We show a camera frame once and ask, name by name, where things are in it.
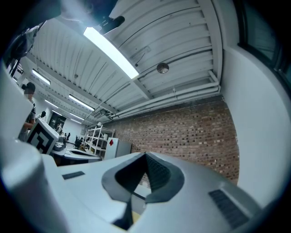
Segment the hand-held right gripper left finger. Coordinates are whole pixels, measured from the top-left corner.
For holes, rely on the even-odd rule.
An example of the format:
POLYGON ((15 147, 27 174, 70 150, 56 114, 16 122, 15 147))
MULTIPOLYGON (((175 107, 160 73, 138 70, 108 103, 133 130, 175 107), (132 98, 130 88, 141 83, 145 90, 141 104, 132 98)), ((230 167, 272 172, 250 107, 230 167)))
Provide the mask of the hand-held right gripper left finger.
POLYGON ((44 176, 50 189, 51 230, 122 230, 132 216, 127 203, 114 200, 102 185, 103 175, 118 165, 141 157, 133 153, 115 159, 58 167, 51 156, 43 156, 44 176))

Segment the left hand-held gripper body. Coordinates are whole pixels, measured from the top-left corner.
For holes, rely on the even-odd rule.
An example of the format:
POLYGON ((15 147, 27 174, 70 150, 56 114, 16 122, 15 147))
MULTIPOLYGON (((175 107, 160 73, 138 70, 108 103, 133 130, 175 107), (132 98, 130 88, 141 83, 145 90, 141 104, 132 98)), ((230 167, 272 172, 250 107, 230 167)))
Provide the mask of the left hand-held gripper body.
POLYGON ((26 137, 26 142, 33 145, 42 154, 50 154, 59 134, 44 120, 37 119, 26 137))

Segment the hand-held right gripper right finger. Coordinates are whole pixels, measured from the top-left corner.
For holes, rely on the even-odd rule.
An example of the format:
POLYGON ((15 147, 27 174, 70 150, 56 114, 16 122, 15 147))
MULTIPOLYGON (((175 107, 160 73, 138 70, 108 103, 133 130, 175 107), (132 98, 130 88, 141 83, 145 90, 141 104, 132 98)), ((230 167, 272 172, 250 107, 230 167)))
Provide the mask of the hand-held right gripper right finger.
POLYGON ((182 189, 164 203, 150 203, 131 233, 241 233, 261 207, 230 180, 203 165, 154 153, 184 174, 182 189))

